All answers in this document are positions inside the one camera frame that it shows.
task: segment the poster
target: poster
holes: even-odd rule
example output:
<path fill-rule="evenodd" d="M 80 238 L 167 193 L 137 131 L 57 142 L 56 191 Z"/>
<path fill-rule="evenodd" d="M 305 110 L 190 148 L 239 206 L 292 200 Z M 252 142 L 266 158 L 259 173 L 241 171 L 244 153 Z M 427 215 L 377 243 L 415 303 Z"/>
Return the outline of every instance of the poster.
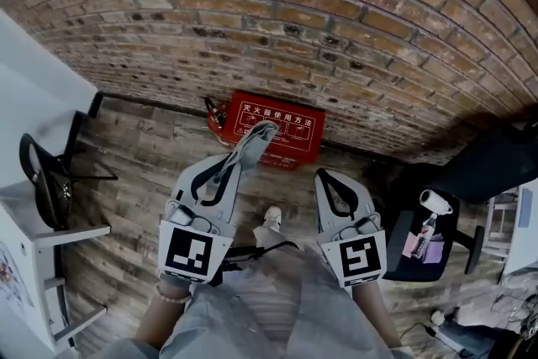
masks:
<path fill-rule="evenodd" d="M 4 298 L 16 314 L 24 317 L 27 307 L 34 307 L 28 289 L 8 248 L 0 241 L 0 298 Z"/>

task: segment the red fire extinguisher box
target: red fire extinguisher box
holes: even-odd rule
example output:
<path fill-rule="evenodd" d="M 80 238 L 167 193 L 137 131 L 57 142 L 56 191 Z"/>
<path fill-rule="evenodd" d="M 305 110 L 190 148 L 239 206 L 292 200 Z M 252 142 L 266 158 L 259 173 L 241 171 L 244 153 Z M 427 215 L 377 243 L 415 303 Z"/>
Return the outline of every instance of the red fire extinguisher box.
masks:
<path fill-rule="evenodd" d="M 325 122 L 324 110 L 235 92 L 221 138 L 237 144 L 254 124 L 262 120 L 271 120 L 279 127 L 261 158 L 262 162 L 285 169 L 316 162 Z"/>

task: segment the chair armrest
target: chair armrest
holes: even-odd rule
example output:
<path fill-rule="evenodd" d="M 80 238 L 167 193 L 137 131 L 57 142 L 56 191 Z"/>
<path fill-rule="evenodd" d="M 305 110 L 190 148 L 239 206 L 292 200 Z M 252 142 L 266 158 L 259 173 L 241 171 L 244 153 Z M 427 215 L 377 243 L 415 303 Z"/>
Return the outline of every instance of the chair armrest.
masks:
<path fill-rule="evenodd" d="M 474 238 L 459 230 L 454 234 L 454 241 L 463 245 L 470 253 L 465 268 L 465 273 L 467 275 L 473 273 L 477 268 L 478 262 L 480 261 L 480 255 L 482 254 L 485 233 L 486 230 L 482 226 L 477 226 L 474 231 Z"/>
<path fill-rule="evenodd" d="M 387 271 L 393 272 L 398 268 L 405 242 L 413 224 L 414 212 L 410 210 L 400 211 L 396 223 L 387 239 Z"/>

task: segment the pink item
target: pink item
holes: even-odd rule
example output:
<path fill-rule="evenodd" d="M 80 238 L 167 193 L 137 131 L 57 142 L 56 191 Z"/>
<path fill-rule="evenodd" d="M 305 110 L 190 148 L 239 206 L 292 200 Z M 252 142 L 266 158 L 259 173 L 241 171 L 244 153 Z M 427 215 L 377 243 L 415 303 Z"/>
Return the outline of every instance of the pink item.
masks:
<path fill-rule="evenodd" d="M 407 235 L 407 240 L 405 241 L 405 247 L 403 248 L 402 255 L 405 257 L 411 257 L 411 252 L 414 249 L 414 245 L 417 243 L 417 235 L 412 234 L 411 232 Z"/>
<path fill-rule="evenodd" d="M 432 241 L 428 244 L 424 256 L 424 263 L 439 263 L 443 258 L 444 241 Z"/>

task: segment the brick wall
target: brick wall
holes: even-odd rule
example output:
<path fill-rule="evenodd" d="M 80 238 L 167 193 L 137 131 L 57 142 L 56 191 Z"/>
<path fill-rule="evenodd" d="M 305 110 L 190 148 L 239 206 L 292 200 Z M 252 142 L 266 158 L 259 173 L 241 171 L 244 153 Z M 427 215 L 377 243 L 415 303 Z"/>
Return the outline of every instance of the brick wall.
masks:
<path fill-rule="evenodd" d="M 443 161 L 538 96 L 525 0 L 0 5 L 106 92 L 197 109 L 207 94 L 261 92 L 327 109 L 328 140 L 403 158 Z"/>

